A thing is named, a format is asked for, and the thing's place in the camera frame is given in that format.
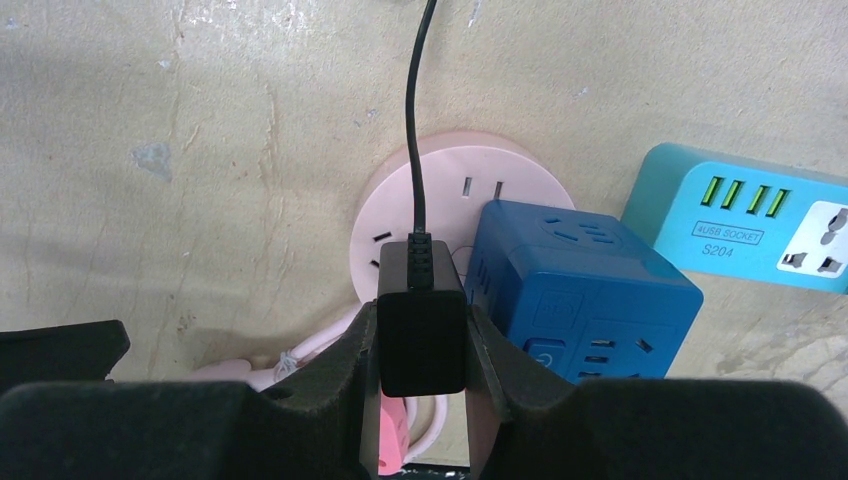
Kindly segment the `blue cube socket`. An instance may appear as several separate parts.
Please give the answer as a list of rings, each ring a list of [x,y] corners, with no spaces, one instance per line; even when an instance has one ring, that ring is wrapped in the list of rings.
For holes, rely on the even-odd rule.
[[[510,342],[572,383],[665,376],[704,301],[616,218],[505,200],[482,210],[465,289]]]

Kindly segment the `black power adapter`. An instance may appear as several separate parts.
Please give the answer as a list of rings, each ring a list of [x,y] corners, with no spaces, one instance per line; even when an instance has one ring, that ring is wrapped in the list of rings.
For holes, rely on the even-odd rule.
[[[426,3],[405,93],[413,224],[403,242],[380,250],[376,303],[380,377],[389,397],[451,394],[465,387],[466,297],[450,251],[427,229],[426,194],[415,118],[419,68],[437,3]]]

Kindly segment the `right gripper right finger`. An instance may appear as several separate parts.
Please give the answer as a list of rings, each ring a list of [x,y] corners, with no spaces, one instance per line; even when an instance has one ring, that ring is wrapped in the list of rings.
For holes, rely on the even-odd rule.
[[[476,479],[843,479],[847,424],[795,382],[597,377],[572,384],[468,311]]]

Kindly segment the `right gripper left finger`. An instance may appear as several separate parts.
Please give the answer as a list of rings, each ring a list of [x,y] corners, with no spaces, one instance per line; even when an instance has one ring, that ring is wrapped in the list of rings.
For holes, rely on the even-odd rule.
[[[5,479],[373,479],[376,311],[282,382],[41,382],[1,400]]]

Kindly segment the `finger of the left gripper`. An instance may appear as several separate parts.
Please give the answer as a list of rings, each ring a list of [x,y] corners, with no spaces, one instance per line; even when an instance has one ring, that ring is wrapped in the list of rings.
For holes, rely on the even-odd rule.
[[[53,381],[98,381],[130,349],[115,319],[1,334],[1,392]]]

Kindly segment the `pink square plug adapter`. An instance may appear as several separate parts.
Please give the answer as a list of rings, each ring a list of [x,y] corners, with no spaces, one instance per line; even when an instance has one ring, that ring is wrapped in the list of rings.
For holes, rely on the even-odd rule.
[[[393,475],[405,464],[409,448],[407,411],[402,398],[381,396],[378,474]]]

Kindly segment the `teal power strip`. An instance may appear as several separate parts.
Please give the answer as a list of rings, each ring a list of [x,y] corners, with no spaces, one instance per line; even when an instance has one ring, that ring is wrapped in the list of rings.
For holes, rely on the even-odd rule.
[[[847,291],[844,177],[663,143],[621,220],[681,270]]]

